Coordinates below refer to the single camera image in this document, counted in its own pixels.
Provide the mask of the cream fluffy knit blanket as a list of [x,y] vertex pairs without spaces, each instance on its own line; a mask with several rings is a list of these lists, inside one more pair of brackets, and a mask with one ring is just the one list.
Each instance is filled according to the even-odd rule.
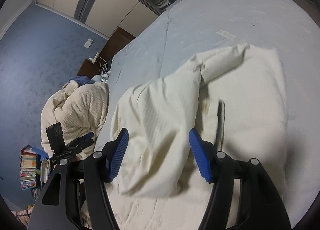
[[46,128],[61,123],[65,144],[89,132],[95,141],[105,123],[108,111],[108,87],[104,82],[78,86],[66,83],[44,105],[41,113],[41,146],[49,157],[53,156]]

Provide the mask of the blue pillow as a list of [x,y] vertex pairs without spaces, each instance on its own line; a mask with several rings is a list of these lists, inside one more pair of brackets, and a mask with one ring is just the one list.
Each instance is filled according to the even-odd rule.
[[90,83],[91,79],[89,79],[87,76],[84,76],[84,75],[79,75],[79,76],[75,76],[73,78],[71,78],[70,80],[68,80],[68,82],[71,82],[71,81],[75,81],[78,86],[83,86],[85,84],[88,84]]

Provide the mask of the stack of books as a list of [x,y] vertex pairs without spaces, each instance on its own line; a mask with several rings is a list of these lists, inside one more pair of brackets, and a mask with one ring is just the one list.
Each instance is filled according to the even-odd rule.
[[42,149],[25,146],[20,152],[20,185],[23,190],[42,189],[52,166],[49,156]]

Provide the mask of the light blue bed sheet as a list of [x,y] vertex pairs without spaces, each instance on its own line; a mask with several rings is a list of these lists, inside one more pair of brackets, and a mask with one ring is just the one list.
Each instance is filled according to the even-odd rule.
[[165,77],[196,53],[238,44],[276,50],[283,68],[287,189],[280,196],[295,225],[319,192],[319,27],[292,0],[183,0],[114,56],[108,88]]

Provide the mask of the brown wooden headboard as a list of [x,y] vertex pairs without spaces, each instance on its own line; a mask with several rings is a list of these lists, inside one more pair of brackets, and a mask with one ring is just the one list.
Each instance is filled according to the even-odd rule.
[[107,62],[107,71],[109,71],[112,58],[134,38],[135,37],[132,34],[118,27],[99,53],[95,63],[92,63],[90,60],[86,59],[82,63],[77,76],[83,75],[91,79],[93,76],[99,74],[103,65],[105,65],[105,62]]

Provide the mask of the white wall socket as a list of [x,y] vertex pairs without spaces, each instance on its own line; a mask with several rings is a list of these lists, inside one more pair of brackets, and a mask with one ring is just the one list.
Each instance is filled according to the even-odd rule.
[[94,40],[92,40],[92,39],[88,39],[88,40],[86,41],[86,43],[84,44],[84,47],[87,48],[87,49],[89,49],[89,47],[91,46],[91,44],[93,43],[93,41],[94,41]]

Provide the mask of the white power strip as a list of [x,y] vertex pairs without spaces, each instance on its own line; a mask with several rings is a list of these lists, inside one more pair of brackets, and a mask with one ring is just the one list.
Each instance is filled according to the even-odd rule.
[[97,52],[94,57],[88,57],[88,60],[93,64],[95,64],[98,57],[99,57],[99,52]]

